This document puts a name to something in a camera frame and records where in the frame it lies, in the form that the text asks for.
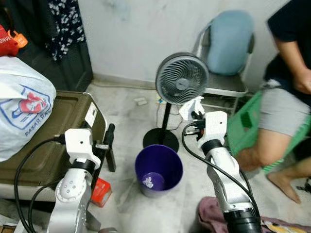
electrical outlet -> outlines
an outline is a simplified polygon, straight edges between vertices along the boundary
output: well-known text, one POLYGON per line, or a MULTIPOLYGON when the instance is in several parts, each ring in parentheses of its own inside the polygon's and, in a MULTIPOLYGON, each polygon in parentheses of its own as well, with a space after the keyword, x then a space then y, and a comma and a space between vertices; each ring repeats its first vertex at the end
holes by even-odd
POLYGON ((158 103, 158 104, 165 104, 165 103, 166 103, 166 101, 164 101, 164 100, 159 96, 158 93, 155 94, 155 99, 156 99, 156 103, 158 103))

white sticker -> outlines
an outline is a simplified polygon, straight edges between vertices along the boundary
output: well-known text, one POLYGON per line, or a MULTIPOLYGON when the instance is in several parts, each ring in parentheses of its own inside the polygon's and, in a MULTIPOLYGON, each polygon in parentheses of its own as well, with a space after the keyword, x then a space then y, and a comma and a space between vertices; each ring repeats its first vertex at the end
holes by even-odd
POLYGON ((97 112, 98 112, 98 109, 96 108, 95 104, 92 102, 90 107, 88 108, 86 117, 84 118, 86 122, 90 125, 90 127, 93 127, 97 112))

white plastic bag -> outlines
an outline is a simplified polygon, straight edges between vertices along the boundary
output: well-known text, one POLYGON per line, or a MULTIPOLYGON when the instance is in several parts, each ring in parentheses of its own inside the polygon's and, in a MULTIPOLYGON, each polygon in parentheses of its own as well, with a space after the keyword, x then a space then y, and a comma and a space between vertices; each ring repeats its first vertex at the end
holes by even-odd
POLYGON ((52 112, 56 90, 16 57, 0 57, 0 162, 30 141, 52 112))

pink cloth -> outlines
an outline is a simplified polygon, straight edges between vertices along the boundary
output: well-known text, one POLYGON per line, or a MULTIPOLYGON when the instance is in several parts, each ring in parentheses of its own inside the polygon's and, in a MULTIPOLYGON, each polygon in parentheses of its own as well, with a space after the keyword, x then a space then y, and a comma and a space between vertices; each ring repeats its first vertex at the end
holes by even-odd
MULTIPOLYGON (((213 197, 203 198, 200 201, 198 213, 199 213, 199 222, 204 228, 209 229, 213 233, 228 233, 227 224, 225 222, 223 213, 220 210, 216 198, 213 197)), ((297 224, 289 224, 287 222, 275 218, 261 217, 261 223, 263 233, 289 232, 283 230, 277 231, 275 229, 270 230, 269 227, 270 228, 292 227, 297 228, 299 230, 303 230, 307 233, 311 233, 311 227, 301 226, 297 224)))

hand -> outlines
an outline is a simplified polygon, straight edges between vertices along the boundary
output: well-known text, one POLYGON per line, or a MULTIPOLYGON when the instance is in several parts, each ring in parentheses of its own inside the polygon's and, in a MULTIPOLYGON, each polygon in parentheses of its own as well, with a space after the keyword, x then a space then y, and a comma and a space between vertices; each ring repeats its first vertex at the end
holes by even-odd
POLYGON ((311 95, 311 69, 303 69, 294 76, 294 88, 311 95))

